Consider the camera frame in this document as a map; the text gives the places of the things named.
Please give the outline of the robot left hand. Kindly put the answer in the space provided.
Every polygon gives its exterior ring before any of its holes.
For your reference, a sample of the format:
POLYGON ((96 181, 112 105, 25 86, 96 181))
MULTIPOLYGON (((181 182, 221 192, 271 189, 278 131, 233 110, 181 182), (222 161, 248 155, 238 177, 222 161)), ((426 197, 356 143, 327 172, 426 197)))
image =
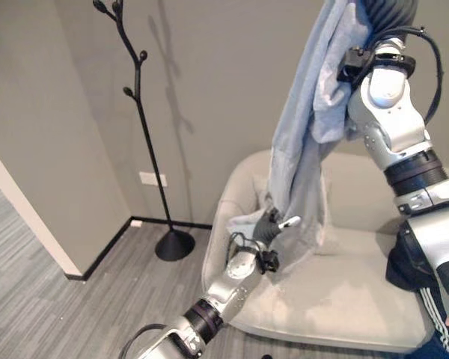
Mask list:
POLYGON ((267 209, 255 224, 252 239, 269 248, 278 235, 287 228, 296 227, 301 220, 297 215, 283 220, 276 208, 267 209))

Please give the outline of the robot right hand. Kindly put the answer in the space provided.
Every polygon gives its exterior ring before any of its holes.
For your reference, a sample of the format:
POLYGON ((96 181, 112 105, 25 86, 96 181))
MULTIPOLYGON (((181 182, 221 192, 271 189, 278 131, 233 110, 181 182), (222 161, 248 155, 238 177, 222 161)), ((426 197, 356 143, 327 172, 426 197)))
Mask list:
POLYGON ((370 40, 383 31, 413 25, 418 9, 418 0, 364 0, 362 4, 372 28, 370 40))

